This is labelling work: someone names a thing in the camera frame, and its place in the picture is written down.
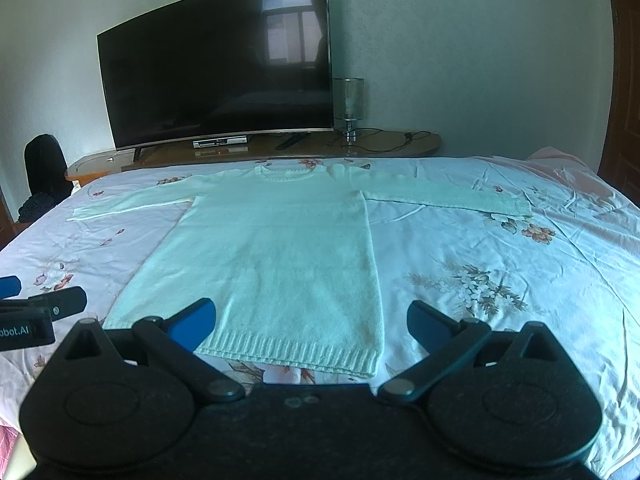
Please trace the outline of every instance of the knit sweater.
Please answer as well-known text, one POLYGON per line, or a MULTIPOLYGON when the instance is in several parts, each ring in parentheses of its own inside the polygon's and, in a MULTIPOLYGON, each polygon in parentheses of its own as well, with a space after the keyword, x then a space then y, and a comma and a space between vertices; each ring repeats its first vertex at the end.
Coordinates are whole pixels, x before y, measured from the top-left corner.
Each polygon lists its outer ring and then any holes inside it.
POLYGON ((334 164, 192 176, 78 208, 71 220, 193 202, 105 328, 211 298, 216 327, 196 353, 370 378, 384 330, 365 199, 530 214, 521 198, 334 164))

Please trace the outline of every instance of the table lamp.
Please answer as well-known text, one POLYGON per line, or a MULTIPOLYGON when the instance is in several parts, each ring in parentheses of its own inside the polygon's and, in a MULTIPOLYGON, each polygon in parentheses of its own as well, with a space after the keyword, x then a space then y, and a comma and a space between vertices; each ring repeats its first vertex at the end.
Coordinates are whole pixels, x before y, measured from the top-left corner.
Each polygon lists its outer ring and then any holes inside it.
POLYGON ((334 77, 334 117, 344 121, 344 135, 353 144, 358 121, 364 118, 364 79, 334 77))

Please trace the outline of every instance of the black television screen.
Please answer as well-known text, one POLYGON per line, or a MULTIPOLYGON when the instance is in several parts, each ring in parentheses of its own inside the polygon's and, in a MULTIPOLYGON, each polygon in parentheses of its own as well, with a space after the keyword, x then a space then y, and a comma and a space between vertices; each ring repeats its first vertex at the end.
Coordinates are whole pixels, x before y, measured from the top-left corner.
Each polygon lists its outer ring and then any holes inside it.
POLYGON ((327 0, 182 0, 98 35, 116 148, 333 129, 327 0))

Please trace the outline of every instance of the black chair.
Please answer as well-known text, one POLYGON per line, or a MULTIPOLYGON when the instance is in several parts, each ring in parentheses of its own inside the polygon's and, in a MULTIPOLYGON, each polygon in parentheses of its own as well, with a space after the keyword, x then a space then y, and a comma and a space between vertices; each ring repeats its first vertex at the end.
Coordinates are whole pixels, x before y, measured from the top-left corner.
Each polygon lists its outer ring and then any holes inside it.
POLYGON ((65 156, 52 135, 39 135, 27 144, 24 165, 31 197, 18 209, 18 221, 33 222, 69 197, 74 185, 65 179, 65 156))

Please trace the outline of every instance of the wooden door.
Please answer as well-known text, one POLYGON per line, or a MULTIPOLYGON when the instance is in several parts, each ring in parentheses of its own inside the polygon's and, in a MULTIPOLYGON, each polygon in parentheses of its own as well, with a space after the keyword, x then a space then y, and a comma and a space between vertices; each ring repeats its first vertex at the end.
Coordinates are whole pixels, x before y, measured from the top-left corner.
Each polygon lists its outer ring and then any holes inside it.
POLYGON ((9 215, 9 209, 4 201, 2 190, 0 189, 0 250, 15 237, 14 222, 9 215))
POLYGON ((640 206, 640 0, 611 0, 614 75, 598 174, 640 206))

